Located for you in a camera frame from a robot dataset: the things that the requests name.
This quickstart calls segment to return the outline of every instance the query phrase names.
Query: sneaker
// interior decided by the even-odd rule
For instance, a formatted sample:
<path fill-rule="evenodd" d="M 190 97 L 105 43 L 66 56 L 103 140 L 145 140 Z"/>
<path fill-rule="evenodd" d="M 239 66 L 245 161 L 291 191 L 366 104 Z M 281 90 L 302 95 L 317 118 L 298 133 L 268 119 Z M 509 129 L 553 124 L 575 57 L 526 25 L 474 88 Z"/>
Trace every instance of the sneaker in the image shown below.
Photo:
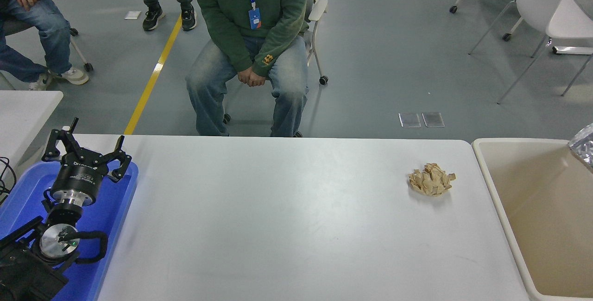
<path fill-rule="evenodd" d="M 46 90 L 50 83 L 51 75 L 47 72 L 41 73 L 37 81 L 29 83 L 29 90 Z"/>
<path fill-rule="evenodd" d="M 182 28 L 184 31 L 190 31 L 197 26 L 196 13 L 191 9 L 182 10 Z"/>
<path fill-rule="evenodd" d="M 142 29 L 144 31 L 151 31 L 158 26 L 158 22 L 165 17 L 165 13 L 163 9 L 159 6 L 157 9 L 150 9 L 148 8 L 148 12 L 146 12 L 146 18 L 144 22 L 142 22 Z"/>
<path fill-rule="evenodd" d="M 57 75 L 57 77 L 66 79 L 68 82 L 76 85 L 83 84 L 88 81 L 87 73 L 77 69 L 76 67 L 71 67 L 68 71 L 65 71 L 61 75 Z"/>

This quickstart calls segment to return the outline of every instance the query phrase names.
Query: blue tray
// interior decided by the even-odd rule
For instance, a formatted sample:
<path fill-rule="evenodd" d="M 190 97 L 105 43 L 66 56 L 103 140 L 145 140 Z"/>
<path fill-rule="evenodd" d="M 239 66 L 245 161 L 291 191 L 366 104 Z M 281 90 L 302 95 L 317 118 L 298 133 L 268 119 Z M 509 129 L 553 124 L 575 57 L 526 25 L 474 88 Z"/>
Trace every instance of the blue tray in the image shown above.
<path fill-rule="evenodd" d="M 109 170 L 113 170 L 119 166 L 119 162 L 111 162 L 108 166 Z M 0 238 L 36 216 L 42 216 L 45 222 L 47 212 L 41 204 L 43 191 L 51 187 L 59 170 L 59 162 L 38 162 L 21 176 L 12 193 L 0 206 Z M 137 178 L 138 166 L 130 162 L 121 181 L 113 183 L 105 178 L 97 195 L 97 202 L 83 207 L 82 217 L 76 224 L 76 228 L 81 232 L 105 232 L 109 236 L 107 254 L 97 263 L 70 266 L 64 273 L 70 281 L 52 299 L 53 301 L 97 300 L 121 226 L 136 189 Z M 78 246 L 81 257 L 94 257 L 98 249 L 98 240 L 81 240 Z"/>

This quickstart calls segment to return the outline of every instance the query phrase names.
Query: sleeve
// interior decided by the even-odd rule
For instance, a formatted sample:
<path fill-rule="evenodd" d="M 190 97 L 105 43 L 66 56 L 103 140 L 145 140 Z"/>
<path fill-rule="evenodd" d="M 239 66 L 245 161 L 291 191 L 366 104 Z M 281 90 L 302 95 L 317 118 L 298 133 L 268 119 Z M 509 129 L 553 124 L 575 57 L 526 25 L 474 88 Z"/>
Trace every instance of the sleeve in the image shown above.
<path fill-rule="evenodd" d="M 253 63 L 254 73 L 260 76 L 267 76 L 276 58 L 288 48 L 303 27 L 307 0 L 280 0 L 280 5 L 282 17 L 265 37 L 265 43 Z"/>
<path fill-rule="evenodd" d="M 197 0 L 197 3 L 212 41 L 229 57 L 235 71 L 240 72 L 251 67 L 252 60 L 239 28 L 223 14 L 218 0 Z"/>

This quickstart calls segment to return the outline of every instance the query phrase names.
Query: crumpled paper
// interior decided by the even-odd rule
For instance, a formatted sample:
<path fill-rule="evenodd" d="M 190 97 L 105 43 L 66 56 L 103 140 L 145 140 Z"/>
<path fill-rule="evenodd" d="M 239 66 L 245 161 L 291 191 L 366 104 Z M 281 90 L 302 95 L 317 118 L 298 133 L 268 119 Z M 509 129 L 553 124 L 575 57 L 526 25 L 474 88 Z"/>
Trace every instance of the crumpled paper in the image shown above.
<path fill-rule="evenodd" d="M 427 163 L 424 170 L 414 169 L 408 174 L 411 187 L 418 193 L 430 197 L 438 197 L 451 189 L 451 181 L 455 181 L 455 174 L 447 175 L 436 163 Z"/>

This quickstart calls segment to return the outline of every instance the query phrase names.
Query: black cable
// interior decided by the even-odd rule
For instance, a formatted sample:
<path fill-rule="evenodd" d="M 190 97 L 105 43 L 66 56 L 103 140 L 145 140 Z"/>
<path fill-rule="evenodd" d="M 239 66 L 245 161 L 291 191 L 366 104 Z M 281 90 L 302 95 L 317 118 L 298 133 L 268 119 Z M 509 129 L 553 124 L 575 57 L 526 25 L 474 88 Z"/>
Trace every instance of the black cable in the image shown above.
<path fill-rule="evenodd" d="M 17 183 L 17 174 L 14 172 L 14 169 L 10 166 L 10 159 L 5 156 L 0 156 L 0 162 L 4 164 L 4 168 L 0 173 L 0 194 L 6 194 L 2 200 L 0 200 L 0 205 L 4 203 L 4 200 L 8 198 L 8 194 L 14 189 L 14 185 Z M 6 183 L 4 182 L 4 174 L 6 174 L 6 170 L 10 170 L 11 174 L 13 175 L 13 185 L 10 187 L 6 187 Z"/>

